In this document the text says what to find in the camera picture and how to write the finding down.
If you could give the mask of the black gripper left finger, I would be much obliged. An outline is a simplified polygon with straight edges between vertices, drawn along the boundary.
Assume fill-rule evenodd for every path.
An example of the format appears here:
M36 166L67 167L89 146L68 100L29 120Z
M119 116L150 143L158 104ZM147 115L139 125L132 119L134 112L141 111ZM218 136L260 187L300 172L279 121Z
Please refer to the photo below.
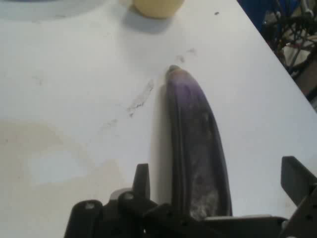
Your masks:
M150 200L148 164L138 164L132 188L103 205L97 200L73 206L66 238L206 238L199 222Z

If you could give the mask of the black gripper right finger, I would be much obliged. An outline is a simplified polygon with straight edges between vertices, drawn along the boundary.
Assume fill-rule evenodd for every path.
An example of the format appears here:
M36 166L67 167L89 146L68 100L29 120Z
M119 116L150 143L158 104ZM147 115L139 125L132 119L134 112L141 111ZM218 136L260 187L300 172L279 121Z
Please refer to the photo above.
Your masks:
M296 211L282 228L281 238L317 236L317 178L293 156L282 158L281 186Z

